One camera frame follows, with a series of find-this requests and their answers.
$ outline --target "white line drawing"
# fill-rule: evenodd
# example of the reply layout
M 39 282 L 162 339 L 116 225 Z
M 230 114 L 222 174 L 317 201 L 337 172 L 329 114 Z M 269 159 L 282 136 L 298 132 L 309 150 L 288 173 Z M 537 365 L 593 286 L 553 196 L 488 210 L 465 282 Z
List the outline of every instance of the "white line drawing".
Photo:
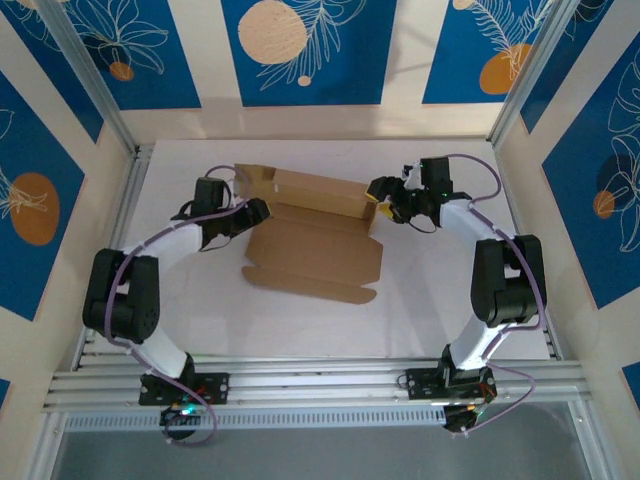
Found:
M 35 10 L 17 0 L 3 1 L 30 35 L 59 51 Z M 120 81 L 133 79 L 134 66 L 164 73 L 154 48 L 167 41 L 169 31 L 138 20 L 138 0 L 69 0 L 62 5 L 99 70 Z
M 526 56 L 523 52 L 529 50 L 527 42 L 542 26 L 554 1 L 541 0 L 534 7 L 533 0 L 529 0 L 524 13 L 516 16 L 511 0 L 452 0 L 455 9 L 475 15 L 480 33 L 489 38 L 498 54 L 508 59 L 510 80 L 520 73 Z
M 36 12 L 35 7 L 31 2 L 25 2 L 24 0 L 3 0 L 7 5 L 7 8 L 11 10 L 11 13 L 20 20 L 20 23 L 24 29 L 36 40 L 41 41 L 47 47 L 59 52 L 60 49 L 56 44 L 53 37 L 49 33 L 47 27 L 45 27 L 42 18 Z
M 567 27 L 564 29 L 564 33 L 573 41 L 578 24 L 597 21 L 602 16 L 607 3 L 609 3 L 609 0 L 581 0 L 575 12 L 573 12 Z
M 263 69 L 263 91 L 280 81 L 306 87 L 340 53 L 338 27 L 357 17 L 367 0 L 262 0 L 238 25 L 245 52 Z
M 14 112 L 7 109 L 0 109 L 0 141 L 5 137 L 11 128 Z M 43 205 L 47 194 L 40 196 L 29 195 L 16 188 L 5 176 L 0 168 L 0 213 L 1 218 L 5 218 L 11 210 L 20 212 L 21 207 L 34 208 L 41 212 L 46 212 L 47 207 Z
M 619 250 L 630 253 L 640 246 L 640 50 L 623 72 L 616 93 L 608 121 L 616 172 L 596 195 L 594 209 L 603 219 L 620 214 Z

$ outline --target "white table surface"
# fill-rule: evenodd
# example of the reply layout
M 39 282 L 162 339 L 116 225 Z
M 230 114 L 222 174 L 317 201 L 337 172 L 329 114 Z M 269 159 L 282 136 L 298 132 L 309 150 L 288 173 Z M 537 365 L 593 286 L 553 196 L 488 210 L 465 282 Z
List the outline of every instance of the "white table surface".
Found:
M 368 183 L 400 175 L 417 158 L 469 153 L 495 165 L 483 141 L 188 140 L 156 144 L 127 242 L 145 240 L 190 200 L 197 177 L 218 164 L 261 163 Z M 492 176 L 463 159 L 451 162 L 456 190 L 493 191 Z M 482 210 L 513 228 L 503 195 Z M 427 223 L 416 221 L 425 228 Z M 378 216 L 372 236 L 384 245 L 372 302 L 350 305 L 249 285 L 240 269 L 250 232 L 219 251 L 183 260 L 161 281 L 161 325 L 192 354 L 239 356 L 439 357 L 466 324 L 473 254 L 451 233 L 420 234 Z M 495 359 L 544 359 L 542 332 L 511 335 Z

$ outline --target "beige wall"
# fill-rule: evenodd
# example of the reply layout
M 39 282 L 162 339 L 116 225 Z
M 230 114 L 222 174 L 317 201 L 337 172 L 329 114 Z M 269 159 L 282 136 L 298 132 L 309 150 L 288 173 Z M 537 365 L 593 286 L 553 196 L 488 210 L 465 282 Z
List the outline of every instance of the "beige wall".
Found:
M 0 307 L 0 378 L 11 382 L 0 418 L 0 477 L 12 479 L 32 451 L 51 375 L 77 339 L 93 255 L 107 241 L 128 160 L 108 128 L 98 145 L 91 141 L 1 15 L 0 45 L 0 70 L 85 174 L 35 321 Z
M 554 325 L 584 366 L 629 478 L 640 472 L 640 412 L 621 368 L 639 360 L 640 290 L 596 308 L 542 162 L 637 35 L 638 18 L 640 3 L 617 0 L 531 135 L 517 119 L 497 149 L 519 226 L 542 241 Z

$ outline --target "metal extrusion bar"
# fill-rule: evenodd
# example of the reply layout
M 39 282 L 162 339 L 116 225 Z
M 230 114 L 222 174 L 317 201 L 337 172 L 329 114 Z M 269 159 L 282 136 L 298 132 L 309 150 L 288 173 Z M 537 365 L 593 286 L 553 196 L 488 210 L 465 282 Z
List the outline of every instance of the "metal extrusion bar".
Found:
M 290 428 L 352 428 L 439 426 L 446 423 L 444 409 L 428 405 L 301 409 L 225 409 L 216 413 L 220 430 Z M 175 430 L 210 429 L 213 419 L 202 416 Z M 158 412 L 81 412 L 69 414 L 66 432 L 159 431 Z
M 102 75 L 67 17 L 63 4 L 55 0 L 33 0 L 33 3 L 102 118 L 111 126 L 123 148 L 134 154 L 136 145 L 133 135 L 122 119 Z
M 127 181 L 124 184 L 122 194 L 120 195 L 120 202 L 113 221 L 113 228 L 111 229 L 111 236 L 109 238 L 109 248 L 119 248 L 124 242 L 126 232 L 131 223 L 133 212 L 140 191 L 142 190 L 142 184 L 144 177 L 147 174 L 149 168 L 149 161 L 151 159 L 151 153 L 153 152 L 153 146 L 144 145 L 138 149 L 138 153 L 131 161 L 129 166 L 129 172 L 127 175 Z M 82 327 L 82 331 L 78 337 L 78 342 L 73 355 L 71 363 L 71 370 L 77 370 L 80 365 L 83 352 L 87 346 L 89 338 L 89 331 L 86 327 Z
M 614 452 L 609 451 L 607 435 L 598 431 L 598 415 L 592 411 L 593 401 L 569 402 L 576 435 L 584 452 L 587 468 L 592 478 L 613 480 L 623 478 Z
M 344 407 L 416 404 L 398 379 L 407 368 L 431 368 L 435 362 L 419 360 L 308 360 L 289 362 L 200 363 L 198 371 L 231 374 L 227 407 Z M 502 362 L 536 378 L 533 401 L 570 401 L 590 398 L 589 387 L 577 362 Z M 140 368 L 111 366 L 57 373 L 45 401 L 45 411 L 145 409 L 137 405 Z M 495 372 L 496 402 L 513 402 L 529 389 L 517 375 Z M 419 402 L 448 405 L 448 399 Z
M 488 139 L 494 149 L 499 146 L 507 128 L 519 115 L 524 101 L 538 80 L 542 69 L 549 60 L 553 49 L 579 4 L 580 0 L 555 0 L 555 5 L 552 7 L 544 25 L 542 25 L 534 42 L 534 47 L 527 56 L 520 74 L 511 87 L 511 91 L 507 95 L 507 99 L 489 133 Z
M 41 433 L 27 463 L 22 477 L 24 480 L 44 480 L 51 477 L 68 418 L 66 413 L 48 413 L 40 417 Z

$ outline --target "cardboard box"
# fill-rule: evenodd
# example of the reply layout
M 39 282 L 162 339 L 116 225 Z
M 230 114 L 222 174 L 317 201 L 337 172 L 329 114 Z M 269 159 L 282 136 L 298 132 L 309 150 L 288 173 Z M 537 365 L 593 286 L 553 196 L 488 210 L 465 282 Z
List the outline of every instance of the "cardboard box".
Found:
M 367 185 L 262 165 L 236 165 L 252 197 L 272 218 L 252 230 L 242 275 L 251 284 L 340 302 L 363 304 L 380 279 L 382 245 L 369 237 L 376 203 Z M 245 195 L 244 187 L 240 192 Z

